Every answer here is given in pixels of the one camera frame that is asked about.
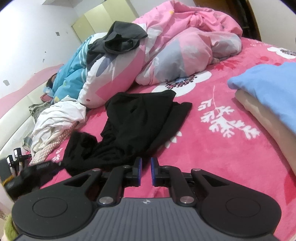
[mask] white cloth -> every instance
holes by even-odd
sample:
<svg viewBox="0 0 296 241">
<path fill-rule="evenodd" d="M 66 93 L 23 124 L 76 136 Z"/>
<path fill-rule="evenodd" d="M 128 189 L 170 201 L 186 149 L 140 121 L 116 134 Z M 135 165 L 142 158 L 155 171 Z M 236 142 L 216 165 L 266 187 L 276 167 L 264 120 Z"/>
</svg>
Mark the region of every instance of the white cloth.
<svg viewBox="0 0 296 241">
<path fill-rule="evenodd" d="M 42 111 L 32 132 L 32 156 L 77 121 L 85 122 L 85 116 L 86 107 L 69 96 Z"/>
<path fill-rule="evenodd" d="M 9 239 L 7 238 L 5 232 L 4 232 L 4 234 L 3 234 L 2 238 L 1 238 L 1 241 L 9 241 Z"/>
</svg>

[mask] wall stain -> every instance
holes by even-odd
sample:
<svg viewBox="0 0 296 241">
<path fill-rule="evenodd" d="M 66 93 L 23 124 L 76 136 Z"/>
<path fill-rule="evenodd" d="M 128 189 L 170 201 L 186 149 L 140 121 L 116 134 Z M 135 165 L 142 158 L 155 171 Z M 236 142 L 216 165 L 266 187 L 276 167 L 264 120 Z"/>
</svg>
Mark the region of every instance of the wall stain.
<svg viewBox="0 0 296 241">
<path fill-rule="evenodd" d="M 8 82 L 8 80 L 4 80 L 3 83 L 6 85 L 6 86 L 9 86 L 10 83 Z"/>
</svg>

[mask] person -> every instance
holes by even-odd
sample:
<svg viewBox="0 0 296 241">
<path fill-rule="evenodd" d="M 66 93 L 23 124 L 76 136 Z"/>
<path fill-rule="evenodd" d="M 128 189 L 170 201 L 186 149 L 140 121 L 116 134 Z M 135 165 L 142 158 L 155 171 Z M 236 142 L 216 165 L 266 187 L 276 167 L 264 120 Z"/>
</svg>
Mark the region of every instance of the person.
<svg viewBox="0 0 296 241">
<path fill-rule="evenodd" d="M 52 75 L 49 79 L 48 79 L 48 81 L 47 81 L 47 83 L 46 83 L 46 87 L 49 87 L 49 88 L 53 88 L 53 86 L 54 86 L 54 80 L 55 80 L 55 78 L 56 78 L 56 76 L 57 76 L 57 73 L 55 73 L 54 75 Z"/>
</svg>

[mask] metal screw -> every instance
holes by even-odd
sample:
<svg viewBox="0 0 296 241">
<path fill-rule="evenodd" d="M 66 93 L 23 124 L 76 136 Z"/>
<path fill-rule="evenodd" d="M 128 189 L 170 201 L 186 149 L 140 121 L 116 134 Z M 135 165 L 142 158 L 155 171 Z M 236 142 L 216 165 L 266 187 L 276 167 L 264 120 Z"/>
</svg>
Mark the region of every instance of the metal screw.
<svg viewBox="0 0 296 241">
<path fill-rule="evenodd" d="M 99 202 L 102 203 L 102 204 L 110 204 L 113 202 L 113 198 L 111 197 L 101 197 L 99 199 Z"/>
<path fill-rule="evenodd" d="M 190 197 L 190 196 L 184 196 L 184 197 L 181 197 L 180 198 L 180 202 L 181 203 L 193 203 L 194 202 L 194 198 L 193 197 Z"/>
</svg>

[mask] pink wall stripe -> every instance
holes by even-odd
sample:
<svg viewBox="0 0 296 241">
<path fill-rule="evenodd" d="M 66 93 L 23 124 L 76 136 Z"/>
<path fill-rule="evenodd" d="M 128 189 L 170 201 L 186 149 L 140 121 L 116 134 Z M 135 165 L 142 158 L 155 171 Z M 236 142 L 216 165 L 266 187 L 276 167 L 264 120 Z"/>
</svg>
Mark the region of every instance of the pink wall stripe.
<svg viewBox="0 0 296 241">
<path fill-rule="evenodd" d="M 46 82 L 54 73 L 57 73 L 61 66 L 62 64 L 39 71 L 34 74 L 22 88 L 2 97 L 0 99 L 0 118 L 27 94 Z"/>
</svg>

